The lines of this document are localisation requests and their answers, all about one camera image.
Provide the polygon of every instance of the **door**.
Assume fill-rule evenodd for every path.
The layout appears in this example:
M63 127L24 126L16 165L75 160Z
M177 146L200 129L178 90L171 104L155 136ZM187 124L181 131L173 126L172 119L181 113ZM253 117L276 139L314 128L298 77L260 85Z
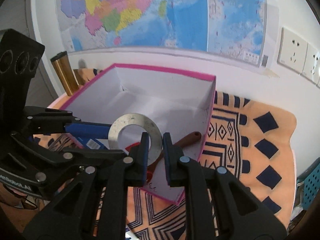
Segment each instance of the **door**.
M5 0L0 7L0 29L15 29L18 32L35 39L30 0ZM36 76L31 80L27 106L47 107L57 98L43 62L40 61Z

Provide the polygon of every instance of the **barcode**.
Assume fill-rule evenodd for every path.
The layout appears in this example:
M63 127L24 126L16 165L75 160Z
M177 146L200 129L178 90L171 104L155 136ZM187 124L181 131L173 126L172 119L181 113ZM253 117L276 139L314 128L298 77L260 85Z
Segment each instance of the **barcode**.
M263 66L263 67L266 67L266 66L267 66L268 58L269 58L269 57L268 57L267 55L264 55L264 56L263 56L261 66Z
M101 146L99 143L96 143L94 140L90 139L86 144L90 149L98 150Z

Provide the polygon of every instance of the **orange patterned cloth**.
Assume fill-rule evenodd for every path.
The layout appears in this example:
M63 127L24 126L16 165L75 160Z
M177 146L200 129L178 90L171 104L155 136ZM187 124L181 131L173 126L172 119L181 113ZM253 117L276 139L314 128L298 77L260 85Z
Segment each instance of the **orange patterned cloth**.
M89 81L96 72L85 70L84 80ZM55 107L67 99L62 98ZM294 156L290 148L295 127L296 118L287 111L216 92L199 162L212 169L227 167L287 227L295 196ZM40 145L54 150L74 146L65 135L37 137ZM141 240L185 239L185 201L170 205L139 188L129 188L127 222Z

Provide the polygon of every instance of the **blue plastic basket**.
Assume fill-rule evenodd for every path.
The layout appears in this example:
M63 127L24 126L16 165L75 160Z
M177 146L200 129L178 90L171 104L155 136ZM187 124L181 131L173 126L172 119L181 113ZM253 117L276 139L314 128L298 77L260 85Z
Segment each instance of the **blue plastic basket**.
M302 207L308 210L320 188L320 164L304 180L304 196Z

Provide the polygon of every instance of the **brown handle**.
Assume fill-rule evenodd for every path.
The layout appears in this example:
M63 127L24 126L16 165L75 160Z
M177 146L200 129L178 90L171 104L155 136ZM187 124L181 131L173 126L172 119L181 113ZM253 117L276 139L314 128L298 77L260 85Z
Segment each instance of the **brown handle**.
M200 132L192 132L187 136L183 137L180 141L176 142L174 145L180 146L183 149L185 147L188 147L200 141L200 139L201 139Z
M201 139L201 133L200 132L192 132L188 134L187 136L183 137L180 141L176 142L174 145L180 146L182 149L185 147L188 147L190 145L195 144L196 142L200 141ZM162 151L159 155L159 157L148 166L148 172L153 173L161 159L164 156L164 152Z

